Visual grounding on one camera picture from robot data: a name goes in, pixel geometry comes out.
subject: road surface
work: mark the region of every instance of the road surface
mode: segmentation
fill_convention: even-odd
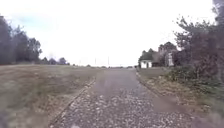
[[[176,106],[142,86],[134,70],[111,69],[97,76],[50,128],[199,128]]]

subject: utility pole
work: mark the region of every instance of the utility pole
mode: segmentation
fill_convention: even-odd
[[[95,58],[95,66],[96,66],[96,58]]]

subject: distant tree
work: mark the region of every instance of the distant tree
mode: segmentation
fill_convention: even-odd
[[[42,60],[41,60],[41,64],[49,64],[48,60],[46,57],[44,57]]]
[[[57,64],[57,61],[56,61],[54,58],[51,58],[51,59],[49,60],[49,64],[50,64],[50,65],[56,65],[56,64]]]
[[[65,60],[65,58],[62,57],[62,58],[59,59],[58,64],[59,64],[59,65],[66,65],[66,64],[67,64],[66,62],[67,62],[67,61]]]
[[[153,49],[149,49],[148,52],[143,51],[142,55],[139,58],[139,61],[141,60],[153,60],[153,54],[155,53],[155,51]]]

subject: grassy field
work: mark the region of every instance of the grassy field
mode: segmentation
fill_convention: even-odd
[[[171,82],[163,77],[169,72],[165,68],[151,68],[138,70],[139,80],[150,90],[163,96],[165,99],[184,106],[189,113],[197,113],[206,117],[214,124],[223,122],[224,100],[222,88],[190,88],[186,85]]]
[[[0,66],[0,128],[42,128],[101,69],[72,66]]]

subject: tree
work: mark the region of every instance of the tree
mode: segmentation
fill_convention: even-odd
[[[49,61],[47,60],[46,57],[44,57],[44,58],[41,60],[41,64],[49,64]]]
[[[0,64],[10,64],[14,61],[11,31],[12,28],[5,18],[0,16]]]
[[[56,64],[57,64],[57,61],[56,61],[54,58],[51,58],[51,59],[49,60],[49,64],[50,64],[50,65],[56,65]]]
[[[142,55],[139,58],[139,61],[141,60],[153,60],[153,54],[155,53],[155,51],[153,49],[149,49],[148,52],[143,51]]]
[[[67,62],[67,61],[65,60],[65,58],[62,57],[62,58],[59,59],[59,62],[58,62],[58,63],[59,63],[60,65],[66,65],[66,62]]]
[[[42,52],[40,42],[29,38],[19,27],[14,31],[13,43],[15,44],[15,58],[20,61],[38,61]]]
[[[217,48],[217,77],[222,85],[224,85],[224,2],[223,0],[213,0],[213,2],[215,5],[214,10],[217,14],[215,18],[217,26],[211,34],[215,38]]]
[[[181,65],[190,66],[197,78],[214,77],[217,74],[217,45],[212,34],[215,25],[206,21],[187,23],[183,17],[177,24],[184,30],[176,33],[177,44],[182,49],[178,53]]]

